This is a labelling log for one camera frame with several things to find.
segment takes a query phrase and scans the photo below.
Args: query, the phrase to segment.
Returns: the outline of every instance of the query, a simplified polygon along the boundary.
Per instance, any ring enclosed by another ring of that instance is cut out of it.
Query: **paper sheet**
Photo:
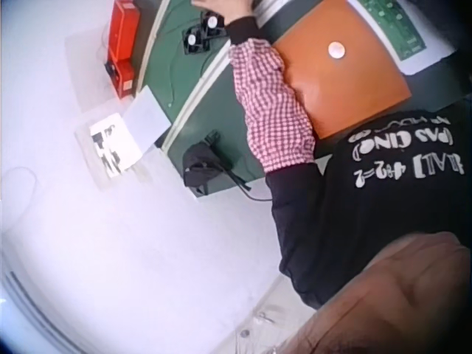
[[[123,120],[143,155],[170,128],[169,119],[148,86],[131,103]]]
[[[375,34],[381,39],[386,49],[397,64],[399,70],[405,75],[414,75],[431,65],[437,63],[443,58],[455,52],[452,45],[447,42],[428,19],[412,4],[405,0],[397,0],[398,4],[405,10],[412,20],[413,25],[425,41],[426,50],[413,55],[412,57],[401,61],[393,45],[385,35],[384,31],[377,24],[369,12],[358,2],[358,0],[348,0],[356,11],[375,31]]]

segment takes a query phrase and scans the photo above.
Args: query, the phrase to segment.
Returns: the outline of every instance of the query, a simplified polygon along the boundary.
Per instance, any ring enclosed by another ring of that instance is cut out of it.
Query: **white sticker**
[[[131,90],[133,88],[133,81],[128,80],[125,83],[123,83],[123,91]]]
[[[195,46],[195,43],[197,43],[197,38],[195,35],[189,35],[188,39],[189,45]]]
[[[215,16],[212,16],[208,19],[209,28],[216,28],[217,25],[218,25],[218,19]]]

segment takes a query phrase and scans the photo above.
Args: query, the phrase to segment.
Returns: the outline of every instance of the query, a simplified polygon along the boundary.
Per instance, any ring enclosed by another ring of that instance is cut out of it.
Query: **black fan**
[[[201,28],[204,31],[205,38],[226,37],[224,29],[224,17],[212,11],[202,11],[200,14]]]
[[[182,32],[185,54],[198,54],[209,51],[209,41],[205,38],[201,26],[197,24]]]

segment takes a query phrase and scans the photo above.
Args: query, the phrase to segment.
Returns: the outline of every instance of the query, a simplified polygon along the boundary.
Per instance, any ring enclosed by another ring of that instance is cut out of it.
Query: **black cable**
[[[251,199],[252,201],[260,201],[260,202],[269,202],[269,201],[272,201],[272,199],[257,199],[257,198],[254,198],[254,197],[251,197],[249,195],[249,193],[247,193],[244,188],[242,188],[238,183],[236,183],[237,187],[241,190],[241,192],[243,192],[243,194],[248,197],[249,199]]]
[[[247,193],[247,191],[241,186],[241,184],[236,180],[236,178],[233,178],[232,177],[232,174],[228,172],[228,170],[226,168],[224,168],[224,166],[222,166],[221,164],[217,164],[217,166],[221,169],[221,172],[223,172],[225,175],[227,175],[229,177],[229,179],[231,179],[236,185],[237,187],[241,190],[241,192],[243,192],[243,194],[251,199],[252,201],[260,201],[262,203],[265,203],[265,202],[269,202],[269,201],[272,201],[272,199],[258,199],[258,198],[254,198],[252,197],[251,195],[249,195],[249,193]]]

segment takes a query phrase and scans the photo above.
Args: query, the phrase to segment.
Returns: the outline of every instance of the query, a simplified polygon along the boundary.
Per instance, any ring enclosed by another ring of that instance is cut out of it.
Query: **black t-shirt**
[[[280,271],[315,308],[392,241],[453,232],[470,248],[470,132],[427,112],[376,119],[314,164],[267,175],[282,249]]]

